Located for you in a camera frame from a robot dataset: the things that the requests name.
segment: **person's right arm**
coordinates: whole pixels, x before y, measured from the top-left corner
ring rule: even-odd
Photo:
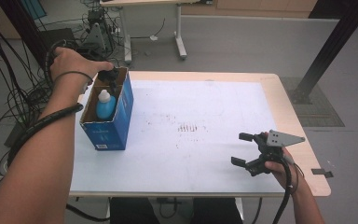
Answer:
[[[286,148],[283,148],[283,153],[292,157]],[[265,166],[272,171],[281,186],[285,188],[286,173],[283,166],[273,161],[266,161]],[[298,175],[298,182],[296,182],[298,172],[293,165],[290,165],[290,171],[292,173],[292,186],[295,186],[295,188],[297,186],[296,191],[292,193],[296,224],[324,223],[324,218],[307,181],[302,175]]]

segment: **bottle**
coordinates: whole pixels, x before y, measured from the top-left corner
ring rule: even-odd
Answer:
[[[97,117],[100,120],[112,120],[115,112],[116,99],[107,90],[102,90],[98,95]]]

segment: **open box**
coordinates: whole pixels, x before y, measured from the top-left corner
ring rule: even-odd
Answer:
[[[80,126],[97,150],[124,150],[126,148],[133,94],[128,68],[120,67],[118,70],[117,88],[114,94],[112,94],[108,82],[95,79],[83,115],[80,118]],[[98,95],[102,90],[107,90],[116,98],[114,116],[110,121],[99,121],[97,118]]]

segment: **person's leg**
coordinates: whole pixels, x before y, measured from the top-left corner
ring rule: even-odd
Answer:
[[[111,224],[159,224],[147,198],[112,198]]]
[[[235,198],[195,198],[191,224],[242,224]]]

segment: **wooden cabinet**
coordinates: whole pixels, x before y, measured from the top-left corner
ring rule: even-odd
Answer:
[[[192,4],[184,15],[307,18],[317,0],[213,0],[211,5]]]

